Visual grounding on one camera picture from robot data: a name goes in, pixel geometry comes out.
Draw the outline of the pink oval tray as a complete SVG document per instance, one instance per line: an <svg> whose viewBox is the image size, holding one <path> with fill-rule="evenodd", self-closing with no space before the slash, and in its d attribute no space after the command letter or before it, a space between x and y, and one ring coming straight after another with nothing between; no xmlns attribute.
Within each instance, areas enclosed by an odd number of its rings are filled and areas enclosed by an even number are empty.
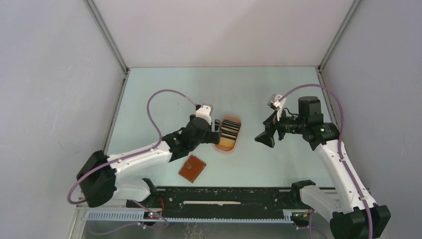
<svg viewBox="0 0 422 239"><path fill-rule="evenodd" d="M214 145L215 150L222 153L232 153L239 138L242 121L237 116L224 116L221 119L221 137L218 144Z"/></svg>

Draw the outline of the brown leather card holder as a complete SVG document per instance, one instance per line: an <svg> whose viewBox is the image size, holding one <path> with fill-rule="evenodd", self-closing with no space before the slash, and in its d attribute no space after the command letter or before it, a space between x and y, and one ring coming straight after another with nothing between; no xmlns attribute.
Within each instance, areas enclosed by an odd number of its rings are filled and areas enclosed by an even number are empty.
<svg viewBox="0 0 422 239"><path fill-rule="evenodd" d="M190 155L179 171L179 175L194 183L206 167L206 163L194 155Z"/></svg>

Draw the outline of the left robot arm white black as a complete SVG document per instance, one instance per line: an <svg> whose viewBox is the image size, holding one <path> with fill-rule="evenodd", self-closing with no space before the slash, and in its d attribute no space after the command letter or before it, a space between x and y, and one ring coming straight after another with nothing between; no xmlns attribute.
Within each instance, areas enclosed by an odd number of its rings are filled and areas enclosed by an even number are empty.
<svg viewBox="0 0 422 239"><path fill-rule="evenodd" d="M221 121L208 123L191 115L185 127L161 138L157 144L126 153L105 155L102 150L91 154L76 178L90 208L110 200L135 200L145 207L157 202L155 186L148 178L128 181L127 176L142 169L170 163L186 157L200 144L218 144Z"/></svg>

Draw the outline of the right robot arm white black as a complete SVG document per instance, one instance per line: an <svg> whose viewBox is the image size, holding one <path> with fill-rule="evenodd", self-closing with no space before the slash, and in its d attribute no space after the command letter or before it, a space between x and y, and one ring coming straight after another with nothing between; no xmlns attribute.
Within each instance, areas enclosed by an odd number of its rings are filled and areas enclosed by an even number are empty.
<svg viewBox="0 0 422 239"><path fill-rule="evenodd" d="M274 135L284 139L286 134L300 134L323 162L339 196L336 201L325 194L313 181L292 184L289 200L295 208L305 205L316 210L329 222L336 239L377 239L391 218L386 205L380 206L364 187L340 140L335 124L325 122L318 97L298 99L299 112L291 114L284 107L282 95L273 94L268 106L273 113L263 122L264 131L255 141L270 148Z"/></svg>

